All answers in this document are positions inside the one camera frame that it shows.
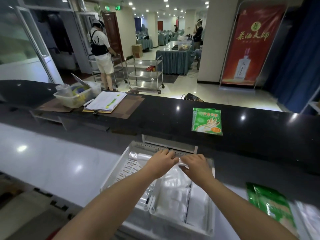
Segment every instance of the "hand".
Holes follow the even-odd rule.
[[[214,179],[212,169],[202,154],[186,155],[181,157],[181,161],[189,167],[180,166],[181,170],[199,187],[203,188],[206,182]]]
[[[160,150],[147,161],[142,170],[155,180],[164,176],[178,162],[179,158],[175,157],[174,151]]]
[[[217,122],[217,119],[211,118],[210,120],[207,120],[207,124],[198,126],[195,129],[195,131],[198,131],[198,132],[210,131],[211,128],[217,127],[217,125],[219,125],[219,124],[220,124],[220,122]]]

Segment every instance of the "man in white t-shirt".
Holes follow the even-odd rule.
[[[114,73],[111,54],[116,56],[116,52],[110,47],[108,37],[102,32],[104,24],[100,20],[93,22],[91,30],[88,32],[88,39],[92,48],[92,54],[96,58],[96,62],[101,72],[101,80],[104,87],[112,88],[111,74]]]

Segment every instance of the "stack of paper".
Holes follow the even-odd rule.
[[[102,92],[85,109],[111,113],[126,95],[125,92]]]

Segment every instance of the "red banner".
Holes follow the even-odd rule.
[[[241,10],[222,75],[223,84],[254,85],[285,10],[285,5]]]

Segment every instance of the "liquor bottle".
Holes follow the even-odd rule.
[[[249,52],[250,52],[250,49],[247,48],[244,53],[244,58],[239,60],[237,70],[234,75],[234,79],[242,79],[242,80],[245,79],[246,73],[247,73],[247,70],[249,68],[250,61],[251,61],[248,58]]]

